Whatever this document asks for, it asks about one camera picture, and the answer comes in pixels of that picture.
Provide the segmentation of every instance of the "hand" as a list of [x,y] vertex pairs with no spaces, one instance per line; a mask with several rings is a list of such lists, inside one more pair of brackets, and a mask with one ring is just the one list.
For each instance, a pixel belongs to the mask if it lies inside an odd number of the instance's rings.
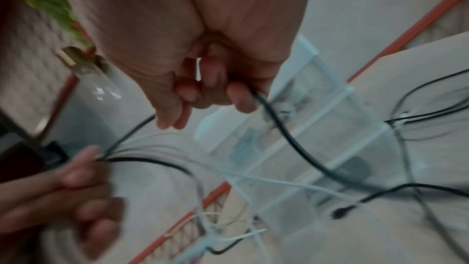
[[[182,129],[192,107],[252,112],[290,55],[307,0],[69,0],[106,57],[134,79],[158,127]],[[201,57],[201,82],[196,60]]]
[[121,198],[111,198],[108,168],[95,163],[97,148],[66,166],[0,184],[0,263],[13,256],[34,227],[70,218],[82,251],[97,259],[115,241],[123,218]]

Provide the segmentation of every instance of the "table top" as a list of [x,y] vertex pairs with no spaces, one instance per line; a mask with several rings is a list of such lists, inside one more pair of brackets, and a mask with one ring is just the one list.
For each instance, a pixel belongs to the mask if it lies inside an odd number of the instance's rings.
[[[468,48],[469,33],[463,33],[402,51],[381,58],[351,84],[365,103],[383,120],[387,120],[396,102],[409,90],[467,69]],[[418,91],[406,101],[402,110],[421,107],[417,113],[425,113],[448,107],[469,95],[466,83],[468,78],[469,74],[464,74]],[[418,181],[448,184],[467,180],[469,110],[407,125],[402,134],[409,140],[410,149],[426,165],[417,174]],[[220,222],[230,221],[230,217],[239,213],[243,204],[239,195],[232,191],[225,202]],[[384,238],[387,232],[379,229],[381,227],[367,220],[363,212],[357,210],[337,224],[337,228],[329,228],[328,225],[327,235],[313,263],[405,263],[396,258],[396,243],[408,251],[409,263],[461,263],[422,219],[421,211],[415,203],[380,199],[368,206],[385,223],[393,241]],[[445,226],[457,229],[451,229],[451,234],[462,247],[469,250],[469,219],[464,212],[451,208],[458,206],[459,209],[466,207],[469,210],[469,202],[445,200],[431,203],[430,206]],[[247,210],[243,218],[249,217]],[[226,236],[243,234],[245,229],[245,222],[234,223],[227,228]],[[275,237],[266,233],[262,239],[272,258],[276,259],[279,245]],[[207,254],[203,259],[204,264],[264,262],[254,239],[244,240],[224,255]]]

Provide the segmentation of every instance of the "person's left hand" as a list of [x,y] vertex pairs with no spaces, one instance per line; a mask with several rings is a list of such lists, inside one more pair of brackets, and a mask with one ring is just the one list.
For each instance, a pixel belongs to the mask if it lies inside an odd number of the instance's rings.
[[66,166],[0,184],[0,263],[6,263],[35,227],[75,222],[82,251],[95,260],[117,239],[124,201],[111,198],[108,167],[87,148]]

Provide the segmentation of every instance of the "clear storage organizer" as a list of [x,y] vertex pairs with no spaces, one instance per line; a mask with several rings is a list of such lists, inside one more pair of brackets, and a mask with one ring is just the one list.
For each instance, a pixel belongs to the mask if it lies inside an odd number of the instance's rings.
[[[338,79],[304,37],[297,38],[280,69],[269,102],[298,143],[327,168],[383,186],[404,177],[391,128],[362,104],[352,86]],[[303,160],[263,109],[245,115],[221,108],[201,122],[194,139],[225,170],[346,190]],[[317,249],[298,253],[292,247],[321,242],[318,217],[336,200],[299,188],[226,179],[279,237],[283,262],[309,263]]]

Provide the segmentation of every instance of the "plastic container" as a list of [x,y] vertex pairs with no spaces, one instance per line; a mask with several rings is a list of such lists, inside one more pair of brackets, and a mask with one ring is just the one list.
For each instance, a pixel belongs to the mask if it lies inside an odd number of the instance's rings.
[[[391,128],[324,65],[304,37],[296,40],[268,99],[291,135],[327,168],[383,186],[403,180],[401,152]],[[347,190],[303,160],[263,109],[245,115],[234,107],[221,108],[201,122],[194,139],[225,170]],[[318,214],[323,205],[337,200],[298,188],[226,179],[285,250],[291,250],[292,242],[321,242]],[[283,262],[309,263],[317,249],[306,249],[285,255]]]

